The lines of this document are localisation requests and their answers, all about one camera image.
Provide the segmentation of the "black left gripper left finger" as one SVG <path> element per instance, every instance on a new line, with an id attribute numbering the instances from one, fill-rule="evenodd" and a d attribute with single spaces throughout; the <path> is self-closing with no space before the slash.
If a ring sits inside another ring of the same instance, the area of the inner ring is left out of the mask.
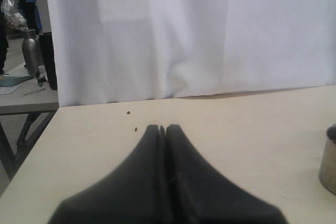
<path id="1" fill-rule="evenodd" d="M 164 134 L 149 125 L 114 171 L 63 200 L 49 223 L 167 223 Z"/>

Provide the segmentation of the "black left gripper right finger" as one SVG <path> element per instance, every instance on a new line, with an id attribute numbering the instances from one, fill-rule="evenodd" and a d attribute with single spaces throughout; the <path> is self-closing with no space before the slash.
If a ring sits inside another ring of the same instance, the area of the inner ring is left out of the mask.
<path id="1" fill-rule="evenodd" d="M 179 125 L 167 127 L 165 168 L 174 223 L 287 223 L 281 210 L 218 172 Z"/>

